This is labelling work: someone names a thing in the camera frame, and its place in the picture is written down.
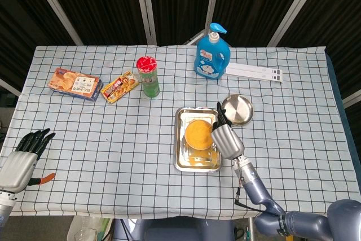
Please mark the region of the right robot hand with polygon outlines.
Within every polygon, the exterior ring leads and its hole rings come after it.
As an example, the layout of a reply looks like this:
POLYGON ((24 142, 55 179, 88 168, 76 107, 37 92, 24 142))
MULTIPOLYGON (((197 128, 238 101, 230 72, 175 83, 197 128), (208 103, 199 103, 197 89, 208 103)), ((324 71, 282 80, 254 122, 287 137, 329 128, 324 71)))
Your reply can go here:
POLYGON ((212 124, 212 140, 225 159, 235 159, 244 154, 244 145, 226 117, 226 110, 217 102, 217 120, 212 124))

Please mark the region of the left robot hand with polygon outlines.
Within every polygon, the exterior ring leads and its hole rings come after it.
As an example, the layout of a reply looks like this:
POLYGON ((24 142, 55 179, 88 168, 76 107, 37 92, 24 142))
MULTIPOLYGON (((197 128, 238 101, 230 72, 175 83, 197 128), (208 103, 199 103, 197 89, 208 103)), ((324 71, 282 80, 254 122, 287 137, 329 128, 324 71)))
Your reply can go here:
POLYGON ((32 174, 48 143, 55 133, 38 130, 24 136, 1 168, 1 191, 17 194, 28 186, 42 185, 55 178, 55 173, 41 178, 32 174))

